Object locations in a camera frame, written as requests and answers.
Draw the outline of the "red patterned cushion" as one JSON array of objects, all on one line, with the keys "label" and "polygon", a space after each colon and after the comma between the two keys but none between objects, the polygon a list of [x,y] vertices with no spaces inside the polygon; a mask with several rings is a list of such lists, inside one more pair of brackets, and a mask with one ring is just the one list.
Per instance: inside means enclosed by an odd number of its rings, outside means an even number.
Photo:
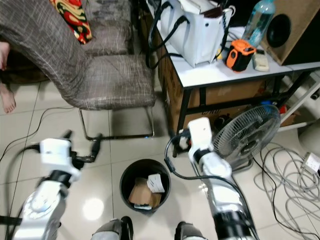
[{"label": "red patterned cushion", "polygon": [[83,9],[82,0],[48,0],[81,45],[89,43],[93,34]]}]

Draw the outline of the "white table black frame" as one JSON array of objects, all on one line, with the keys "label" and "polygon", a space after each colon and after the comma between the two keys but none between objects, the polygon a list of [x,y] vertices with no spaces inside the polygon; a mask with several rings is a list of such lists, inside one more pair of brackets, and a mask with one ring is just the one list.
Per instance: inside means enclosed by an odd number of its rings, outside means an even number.
[{"label": "white table black frame", "polygon": [[[306,62],[281,66],[272,57],[268,57],[270,71],[256,71],[251,68],[241,72],[231,71],[223,62],[191,67],[182,58],[171,56],[165,59],[173,67],[177,75],[183,99],[179,103],[178,119],[176,126],[169,125],[169,135],[179,134],[185,126],[188,115],[215,112],[228,108],[244,105],[257,105],[263,101],[272,101],[278,106],[283,106],[292,98],[314,71],[320,70],[320,61]],[[234,83],[255,82],[263,78],[274,78],[274,90],[269,95],[238,99],[222,103],[206,103],[206,89],[210,87],[225,87]]]}]

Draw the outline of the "white power strip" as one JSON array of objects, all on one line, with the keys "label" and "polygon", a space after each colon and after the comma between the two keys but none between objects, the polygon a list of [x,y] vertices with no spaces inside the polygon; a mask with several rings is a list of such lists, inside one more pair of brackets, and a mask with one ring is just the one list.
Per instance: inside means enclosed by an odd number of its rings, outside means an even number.
[{"label": "white power strip", "polygon": [[304,156],[302,168],[311,174],[319,174],[320,171],[320,157],[313,152],[307,152]]}]

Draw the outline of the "white metal pole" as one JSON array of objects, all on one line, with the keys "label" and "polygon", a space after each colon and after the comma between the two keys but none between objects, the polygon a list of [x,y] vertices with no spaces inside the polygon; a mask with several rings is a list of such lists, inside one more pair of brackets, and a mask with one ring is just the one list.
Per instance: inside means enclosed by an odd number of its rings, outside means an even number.
[{"label": "white metal pole", "polygon": [[291,106],[282,116],[283,119],[281,122],[285,122],[286,118],[295,114],[297,110],[302,108],[301,115],[299,115],[300,118],[296,118],[296,122],[291,125],[281,126],[278,132],[304,128],[306,126],[313,125],[317,119],[320,119],[320,96],[317,99],[311,98],[313,94],[320,90],[320,70],[313,71],[310,76],[304,80],[311,80],[312,85],[306,87],[303,83],[298,90],[295,90],[292,96],[295,102],[293,102],[293,100],[288,100],[286,102],[288,104],[291,103]]}]

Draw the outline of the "white paper scrap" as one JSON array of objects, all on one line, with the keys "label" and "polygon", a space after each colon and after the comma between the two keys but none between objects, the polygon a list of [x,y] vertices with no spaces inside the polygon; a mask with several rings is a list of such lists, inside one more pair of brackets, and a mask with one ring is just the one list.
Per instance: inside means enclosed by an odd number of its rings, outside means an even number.
[{"label": "white paper scrap", "polygon": [[158,173],[148,176],[147,186],[153,194],[164,194],[166,192],[162,182],[162,175]]}]

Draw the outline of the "brown cardboard scrap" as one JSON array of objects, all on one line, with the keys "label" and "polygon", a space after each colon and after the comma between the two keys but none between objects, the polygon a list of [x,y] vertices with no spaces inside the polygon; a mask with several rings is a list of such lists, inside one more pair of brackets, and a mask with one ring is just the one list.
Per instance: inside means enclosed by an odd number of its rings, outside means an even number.
[{"label": "brown cardboard scrap", "polygon": [[152,193],[147,186],[147,178],[137,177],[128,201],[137,210],[153,210],[160,205],[163,193]]}]

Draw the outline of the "grey black robot leg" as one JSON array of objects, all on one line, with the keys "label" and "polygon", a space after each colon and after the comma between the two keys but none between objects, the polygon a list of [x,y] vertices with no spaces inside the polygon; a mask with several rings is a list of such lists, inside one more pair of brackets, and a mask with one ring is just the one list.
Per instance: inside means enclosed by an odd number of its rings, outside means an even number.
[{"label": "grey black robot leg", "polygon": [[133,236],[133,222],[128,215],[124,215],[103,224],[92,234],[90,240],[133,240]]},{"label": "grey black robot leg", "polygon": [[174,233],[174,240],[207,240],[201,231],[190,222],[181,221]]}]

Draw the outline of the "wooden speaker box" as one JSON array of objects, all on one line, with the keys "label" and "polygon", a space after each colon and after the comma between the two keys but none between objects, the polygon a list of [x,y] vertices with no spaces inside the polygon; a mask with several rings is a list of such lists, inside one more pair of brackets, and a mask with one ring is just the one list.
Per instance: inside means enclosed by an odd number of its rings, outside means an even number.
[{"label": "wooden speaker box", "polygon": [[273,0],[262,46],[281,66],[320,62],[320,0]]}]

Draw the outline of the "large clear blue water bottle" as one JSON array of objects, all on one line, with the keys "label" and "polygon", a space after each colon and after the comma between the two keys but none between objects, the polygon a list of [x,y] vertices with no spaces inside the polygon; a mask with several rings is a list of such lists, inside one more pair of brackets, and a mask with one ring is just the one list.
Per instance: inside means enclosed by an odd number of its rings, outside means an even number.
[{"label": "large clear blue water bottle", "polygon": [[275,0],[260,0],[254,5],[242,35],[249,45],[258,48],[275,14]]}]

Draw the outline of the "grey checked fabric chair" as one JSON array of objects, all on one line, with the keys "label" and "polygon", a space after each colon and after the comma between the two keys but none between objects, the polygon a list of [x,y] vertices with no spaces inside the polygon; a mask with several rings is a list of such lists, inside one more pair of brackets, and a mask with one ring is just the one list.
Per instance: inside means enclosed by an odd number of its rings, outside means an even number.
[{"label": "grey checked fabric chair", "polygon": [[155,105],[142,55],[89,55],[47,0],[0,0],[0,35],[80,113]]},{"label": "grey checked fabric chair", "polygon": [[81,0],[92,39],[82,46],[92,57],[132,55],[133,0]]}]

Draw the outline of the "orange black device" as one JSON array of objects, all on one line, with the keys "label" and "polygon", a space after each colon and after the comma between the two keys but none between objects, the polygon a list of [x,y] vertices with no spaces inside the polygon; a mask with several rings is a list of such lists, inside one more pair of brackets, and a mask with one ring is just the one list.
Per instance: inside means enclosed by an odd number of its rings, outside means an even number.
[{"label": "orange black device", "polygon": [[224,64],[234,73],[241,73],[249,66],[249,62],[257,48],[245,39],[234,39]]}]

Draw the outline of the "white round base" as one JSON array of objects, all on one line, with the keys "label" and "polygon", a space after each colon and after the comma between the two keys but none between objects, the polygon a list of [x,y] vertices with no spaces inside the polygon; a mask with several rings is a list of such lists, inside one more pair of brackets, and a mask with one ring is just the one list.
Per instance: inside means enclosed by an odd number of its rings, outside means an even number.
[{"label": "white round base", "polygon": [[320,157],[320,119],[302,130],[299,141],[305,150]]}]

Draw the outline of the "person's bare leg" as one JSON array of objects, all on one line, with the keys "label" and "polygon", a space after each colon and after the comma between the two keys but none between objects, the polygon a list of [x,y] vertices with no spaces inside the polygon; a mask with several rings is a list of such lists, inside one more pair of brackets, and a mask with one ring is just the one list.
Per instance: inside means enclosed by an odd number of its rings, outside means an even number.
[{"label": "person's bare leg", "polygon": [[10,44],[5,41],[0,41],[0,68],[2,71],[7,68],[9,53]]}]

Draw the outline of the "grey black robot right leg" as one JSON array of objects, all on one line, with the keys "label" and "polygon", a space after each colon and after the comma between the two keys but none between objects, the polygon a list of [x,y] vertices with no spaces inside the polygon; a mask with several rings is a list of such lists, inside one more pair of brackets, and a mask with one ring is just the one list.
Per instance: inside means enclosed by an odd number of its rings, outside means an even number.
[{"label": "grey black robot right leg", "polygon": [[181,221],[174,233],[174,240],[207,240],[201,231],[190,222]]}]

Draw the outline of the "large brown cardboard box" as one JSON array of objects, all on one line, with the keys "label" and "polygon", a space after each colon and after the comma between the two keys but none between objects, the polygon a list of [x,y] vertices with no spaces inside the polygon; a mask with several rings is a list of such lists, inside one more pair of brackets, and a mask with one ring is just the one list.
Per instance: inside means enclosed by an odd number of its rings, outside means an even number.
[{"label": "large brown cardboard box", "polygon": [[[208,66],[210,64],[205,62],[197,67]],[[249,65],[246,70],[249,69],[255,70],[251,65]],[[176,126],[176,121],[178,121],[179,117],[179,103],[185,96],[185,94],[183,94],[182,92],[183,88],[178,80],[178,76],[176,75],[176,73],[174,73],[173,66],[171,66],[169,62],[166,61],[166,58],[158,62],[156,71],[160,86],[162,87],[162,95],[165,98],[168,126]],[[205,92],[206,103],[208,105],[214,105],[217,103],[231,102],[238,99],[259,97],[261,96],[259,89],[263,86],[266,80],[274,80],[274,77],[261,78],[260,80],[256,81],[234,83],[229,84],[228,86],[207,87]],[[219,114],[235,114],[236,112],[238,112],[238,110],[240,110],[240,107],[242,106],[231,107],[228,109],[216,110],[211,112],[203,112],[201,114],[187,115],[183,128],[185,128],[187,122],[191,121],[194,118],[211,117],[213,115]]]}]

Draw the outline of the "grey black robot left leg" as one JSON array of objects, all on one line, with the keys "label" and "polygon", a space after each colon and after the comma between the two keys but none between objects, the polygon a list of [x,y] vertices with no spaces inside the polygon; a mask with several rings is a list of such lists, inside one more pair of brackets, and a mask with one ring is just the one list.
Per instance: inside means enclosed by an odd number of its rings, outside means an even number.
[{"label": "grey black robot left leg", "polygon": [[133,222],[128,215],[124,215],[103,224],[92,234],[90,240],[133,240],[133,236]]}]

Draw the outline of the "white remote control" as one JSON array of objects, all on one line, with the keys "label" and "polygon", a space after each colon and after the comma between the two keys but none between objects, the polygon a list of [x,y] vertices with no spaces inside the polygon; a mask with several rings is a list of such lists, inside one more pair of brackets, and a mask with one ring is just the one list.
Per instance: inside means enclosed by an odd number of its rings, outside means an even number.
[{"label": "white remote control", "polygon": [[253,54],[253,68],[261,73],[267,73],[270,70],[268,58],[264,50],[258,49]]}]

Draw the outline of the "person's bare foot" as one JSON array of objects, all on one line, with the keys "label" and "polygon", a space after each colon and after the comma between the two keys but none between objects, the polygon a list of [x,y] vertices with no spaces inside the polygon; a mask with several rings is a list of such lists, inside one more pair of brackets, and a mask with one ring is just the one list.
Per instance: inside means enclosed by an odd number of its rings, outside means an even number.
[{"label": "person's bare foot", "polygon": [[5,83],[0,83],[0,99],[5,114],[13,112],[16,108],[15,94]]}]

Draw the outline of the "grey metal floor fan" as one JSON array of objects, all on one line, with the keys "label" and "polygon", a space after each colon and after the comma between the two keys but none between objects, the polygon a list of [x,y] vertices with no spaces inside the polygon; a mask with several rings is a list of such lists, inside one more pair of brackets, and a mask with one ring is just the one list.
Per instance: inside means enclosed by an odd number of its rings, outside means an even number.
[{"label": "grey metal floor fan", "polygon": [[253,154],[260,153],[277,134],[281,114],[275,105],[259,105],[231,120],[213,139],[215,151],[233,172],[253,165]]}]

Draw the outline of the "black round rubbish bin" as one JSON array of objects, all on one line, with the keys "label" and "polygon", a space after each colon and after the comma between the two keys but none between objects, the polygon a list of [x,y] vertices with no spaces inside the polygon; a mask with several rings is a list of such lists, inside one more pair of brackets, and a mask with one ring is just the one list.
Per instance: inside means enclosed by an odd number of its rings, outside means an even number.
[{"label": "black round rubbish bin", "polygon": [[[165,189],[165,193],[161,194],[158,206],[154,206],[149,210],[135,208],[134,204],[128,201],[130,193],[133,191],[135,185],[135,179],[146,178],[153,174],[160,174],[161,183]],[[142,158],[130,164],[122,173],[122,176],[119,179],[119,195],[121,196],[122,201],[125,202],[125,205],[131,210],[145,215],[151,215],[155,213],[169,198],[170,186],[170,172],[167,167],[160,161],[153,160],[151,158]]]}]

